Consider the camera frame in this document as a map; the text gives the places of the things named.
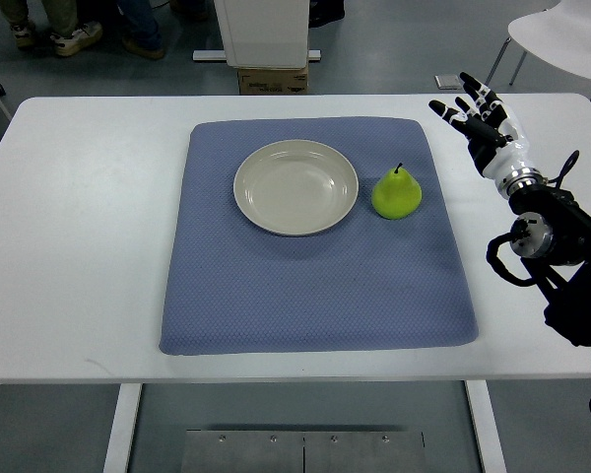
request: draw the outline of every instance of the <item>white table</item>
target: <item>white table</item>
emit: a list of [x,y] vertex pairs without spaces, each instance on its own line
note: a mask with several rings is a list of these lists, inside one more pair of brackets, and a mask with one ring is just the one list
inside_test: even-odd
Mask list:
[[[577,95],[503,97],[524,124],[531,157],[547,177],[580,150],[563,187],[591,214],[589,101]],[[453,98],[24,102],[0,144],[0,383],[126,383],[121,398],[130,402],[119,402],[117,417],[131,419],[141,382],[590,376],[591,349],[572,347],[544,324],[541,293],[510,286],[485,260],[488,241],[507,232],[514,216],[493,183],[475,171],[466,140],[427,106],[431,99],[453,104]],[[478,339],[460,347],[372,352],[161,353],[166,275],[193,127],[229,119],[351,115],[411,118],[423,126],[466,271]],[[524,276],[518,259],[502,253]],[[130,407],[124,414],[123,405]],[[112,443],[122,443],[120,438],[112,431]]]

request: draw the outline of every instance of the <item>blue placemat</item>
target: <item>blue placemat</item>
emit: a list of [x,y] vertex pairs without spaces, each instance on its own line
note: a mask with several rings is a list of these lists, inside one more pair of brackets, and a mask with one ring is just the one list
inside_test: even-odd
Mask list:
[[[232,183],[257,149],[327,144],[360,179],[353,210],[313,236],[276,236],[238,210]],[[380,218],[374,184],[399,162],[423,189],[405,219]],[[205,123],[190,137],[160,348],[171,355],[461,345],[478,334],[420,124],[381,117]]]

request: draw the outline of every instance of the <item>white plate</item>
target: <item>white plate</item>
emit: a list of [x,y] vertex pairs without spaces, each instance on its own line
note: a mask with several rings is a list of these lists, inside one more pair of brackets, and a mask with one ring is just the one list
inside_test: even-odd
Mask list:
[[310,235],[341,221],[357,200],[350,162],[330,146],[306,140],[272,143],[255,151],[234,177],[241,212],[279,235]]

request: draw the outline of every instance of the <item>sneaker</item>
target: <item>sneaker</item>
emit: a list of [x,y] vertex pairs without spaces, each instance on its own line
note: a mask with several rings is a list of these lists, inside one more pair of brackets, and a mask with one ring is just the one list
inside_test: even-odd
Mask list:
[[18,49],[32,49],[37,43],[35,23],[27,20],[25,25],[12,25],[11,34],[16,39]]
[[205,22],[208,20],[208,10],[191,10],[186,5],[181,3],[180,0],[170,0],[168,2],[168,6],[173,12],[185,15],[193,22]]
[[308,14],[308,27],[319,28],[331,22],[342,20],[346,16],[344,5],[327,7],[324,3],[317,3],[311,7]]
[[73,56],[80,50],[92,46],[102,37],[102,25],[99,22],[87,22],[77,27],[70,37],[57,33],[50,35],[55,45],[55,54],[62,57]]
[[132,54],[137,54],[141,57],[145,57],[147,59],[152,59],[157,61],[158,59],[162,59],[165,55],[165,52],[162,48],[160,49],[145,49],[144,47],[140,46],[136,39],[131,36],[130,34],[124,34],[122,37],[122,45],[128,52]]

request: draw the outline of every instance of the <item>plate rim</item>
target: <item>plate rim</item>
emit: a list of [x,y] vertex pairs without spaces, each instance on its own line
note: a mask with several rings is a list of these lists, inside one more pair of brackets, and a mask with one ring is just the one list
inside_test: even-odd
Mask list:
[[[348,206],[348,208],[346,209],[346,211],[339,215],[338,218],[325,226],[322,226],[318,229],[315,229],[313,231],[305,231],[305,232],[284,232],[284,231],[279,231],[276,230],[274,228],[268,228],[269,226],[266,225],[261,225],[260,223],[254,221],[252,218],[250,218],[250,216],[245,212],[245,210],[243,209],[243,206],[241,205],[241,203],[239,202],[238,199],[238,193],[236,192],[237,189],[237,184],[240,181],[240,174],[241,174],[241,169],[243,168],[243,166],[249,162],[250,159],[252,159],[255,155],[258,155],[259,153],[262,153],[263,150],[267,149],[267,148],[271,148],[271,147],[276,147],[278,145],[285,145],[287,143],[292,143],[292,142],[298,142],[298,143],[311,143],[315,146],[320,146],[322,148],[326,148],[328,150],[330,150],[332,153],[334,153],[335,155],[337,155],[338,157],[341,157],[345,164],[348,165],[348,168],[351,170],[352,172],[352,176],[355,178],[355,193],[353,195],[353,198],[351,199],[350,205]],[[279,141],[275,141],[273,143],[268,143],[260,148],[258,148],[257,150],[255,150],[254,152],[250,153],[247,157],[245,157],[245,159],[241,162],[241,164],[238,166],[238,169],[236,170],[236,174],[234,175],[234,180],[232,183],[232,193],[234,195],[234,201],[236,202],[236,206],[238,207],[238,210],[245,216],[245,218],[251,222],[252,224],[254,224],[256,227],[265,230],[266,232],[269,232],[271,234],[274,235],[279,235],[279,236],[283,236],[283,237],[305,237],[307,235],[315,235],[315,234],[319,234],[320,232],[324,232],[325,230],[328,230],[334,226],[336,226],[337,224],[339,224],[342,220],[344,220],[346,218],[346,216],[351,212],[351,210],[353,210],[353,207],[355,207],[355,204],[357,203],[357,199],[359,197],[359,176],[357,175],[357,171],[355,170],[355,167],[353,166],[353,164],[350,162],[350,160],[339,150],[333,148],[330,145],[327,145],[326,143],[321,143],[319,141],[314,141],[314,140],[307,140],[307,139],[299,139],[299,138],[294,138],[294,139],[287,139],[287,140],[279,140]]]

